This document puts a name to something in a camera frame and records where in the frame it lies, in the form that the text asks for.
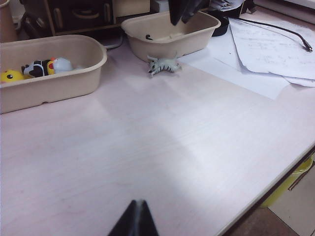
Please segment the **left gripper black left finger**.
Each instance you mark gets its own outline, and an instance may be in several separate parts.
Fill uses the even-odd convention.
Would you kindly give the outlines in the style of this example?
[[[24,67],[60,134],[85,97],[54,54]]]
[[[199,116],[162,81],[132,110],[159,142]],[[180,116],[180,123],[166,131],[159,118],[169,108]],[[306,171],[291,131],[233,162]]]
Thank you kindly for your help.
[[[132,200],[108,235],[138,236],[139,220],[140,220],[139,202],[136,200]]]

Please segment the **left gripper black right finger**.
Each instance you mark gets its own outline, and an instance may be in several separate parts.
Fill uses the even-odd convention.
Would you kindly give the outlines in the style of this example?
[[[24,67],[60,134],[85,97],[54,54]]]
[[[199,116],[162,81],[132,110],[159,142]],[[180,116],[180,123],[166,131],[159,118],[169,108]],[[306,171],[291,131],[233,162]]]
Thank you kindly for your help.
[[[158,236],[158,231],[155,226],[154,219],[145,200],[139,200],[136,202],[135,235]]]

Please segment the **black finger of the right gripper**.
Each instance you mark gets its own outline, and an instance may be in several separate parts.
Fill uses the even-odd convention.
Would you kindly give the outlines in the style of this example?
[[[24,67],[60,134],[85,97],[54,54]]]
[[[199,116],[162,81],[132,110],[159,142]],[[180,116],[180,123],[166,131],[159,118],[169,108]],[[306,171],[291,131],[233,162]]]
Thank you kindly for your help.
[[[185,1],[185,9],[181,16],[181,21],[187,23],[194,14],[204,5],[203,0],[187,0]]]
[[[183,11],[183,3],[181,0],[169,0],[169,14],[170,14],[170,22],[172,25],[177,25],[179,20],[182,17]]]

